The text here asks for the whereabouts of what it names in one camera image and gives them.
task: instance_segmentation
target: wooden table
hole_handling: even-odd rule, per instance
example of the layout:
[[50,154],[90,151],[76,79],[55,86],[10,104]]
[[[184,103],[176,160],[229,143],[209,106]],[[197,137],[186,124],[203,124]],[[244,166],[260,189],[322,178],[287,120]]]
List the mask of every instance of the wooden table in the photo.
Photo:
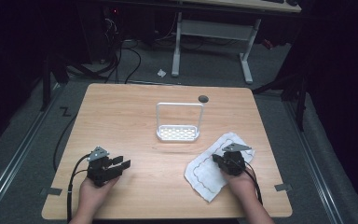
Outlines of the wooden table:
[[[194,143],[162,143],[156,135],[156,104],[205,104],[200,137]],[[252,165],[257,174],[264,206],[272,217],[292,214],[266,131],[252,92],[245,88],[91,84],[52,183],[63,189],[49,195],[42,211],[46,219],[66,219],[66,189],[76,162],[97,146],[111,155],[131,160],[131,167],[110,191],[97,218],[218,218],[244,217],[228,186],[207,203],[184,177],[186,166],[224,133],[236,133],[255,149]],[[87,169],[80,163],[78,170]],[[85,177],[74,180],[73,209]]]

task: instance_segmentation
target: desk top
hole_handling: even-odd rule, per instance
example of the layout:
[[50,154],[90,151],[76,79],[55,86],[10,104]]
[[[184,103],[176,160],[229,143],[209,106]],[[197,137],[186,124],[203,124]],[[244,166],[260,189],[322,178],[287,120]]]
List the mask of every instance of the desk top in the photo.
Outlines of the desk top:
[[301,7],[292,7],[286,2],[273,3],[262,0],[182,0],[183,2],[199,3],[199,4],[211,4],[227,7],[246,7],[261,10],[271,10],[280,12],[300,12]]
[[[204,105],[200,137],[194,143],[162,143],[156,135],[156,104]],[[224,133],[236,133],[255,150],[251,164],[257,174],[264,206],[272,217],[289,217],[292,208],[282,183],[252,92],[245,88],[91,84],[80,107],[53,188],[42,211],[46,219],[66,219],[66,189],[76,162],[101,146],[110,158],[124,156],[131,167],[110,191],[97,218],[244,217],[228,186],[207,203],[186,181],[186,166]],[[78,171],[87,169],[80,163]],[[74,179],[73,209],[85,172]]]

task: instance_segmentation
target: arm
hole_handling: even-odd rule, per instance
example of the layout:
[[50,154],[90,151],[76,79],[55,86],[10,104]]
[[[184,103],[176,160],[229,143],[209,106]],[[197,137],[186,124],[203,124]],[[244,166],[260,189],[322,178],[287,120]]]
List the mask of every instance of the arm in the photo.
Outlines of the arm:
[[255,184],[250,176],[248,176],[245,172],[239,176],[228,175],[225,172],[222,172],[222,174],[228,182],[231,191],[241,201],[246,219],[249,223],[274,223],[266,209],[257,200],[257,196],[255,194]]
[[96,187],[92,180],[86,177],[80,186],[79,205],[71,224],[90,224],[109,190],[117,183],[119,177],[110,180],[102,187]]

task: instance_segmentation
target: white towel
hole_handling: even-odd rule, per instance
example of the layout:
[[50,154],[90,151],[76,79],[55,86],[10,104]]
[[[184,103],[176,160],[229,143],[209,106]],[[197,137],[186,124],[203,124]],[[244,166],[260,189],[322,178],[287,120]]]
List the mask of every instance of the white towel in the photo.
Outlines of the white towel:
[[[235,133],[225,133],[186,167],[185,178],[191,187],[208,203],[213,200],[220,192],[220,189],[227,183],[220,173],[217,163],[213,161],[212,155],[223,156],[224,151],[222,149],[232,143],[247,146]],[[255,151],[253,149],[241,151],[241,154],[245,161],[250,162],[254,157]]]

